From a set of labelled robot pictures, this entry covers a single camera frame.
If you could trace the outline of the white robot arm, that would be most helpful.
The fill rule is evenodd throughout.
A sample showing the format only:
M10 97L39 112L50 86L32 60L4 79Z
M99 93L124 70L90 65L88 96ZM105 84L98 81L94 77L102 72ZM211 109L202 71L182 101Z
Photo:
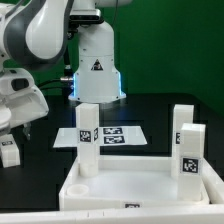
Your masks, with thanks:
M71 100L111 103L126 97L114 65L114 32L102 7L132 0L0 0L0 136L28 127L49 108L31 75L56 65L79 36L79 67L70 71Z

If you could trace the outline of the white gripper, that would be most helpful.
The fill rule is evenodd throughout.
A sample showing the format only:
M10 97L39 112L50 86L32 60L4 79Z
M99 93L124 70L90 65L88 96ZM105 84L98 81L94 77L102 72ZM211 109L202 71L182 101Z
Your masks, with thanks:
M14 93L0 91L0 132L9 132L23 125L23 134L31 139L31 121L45 117L47 102L39 89L25 89Z

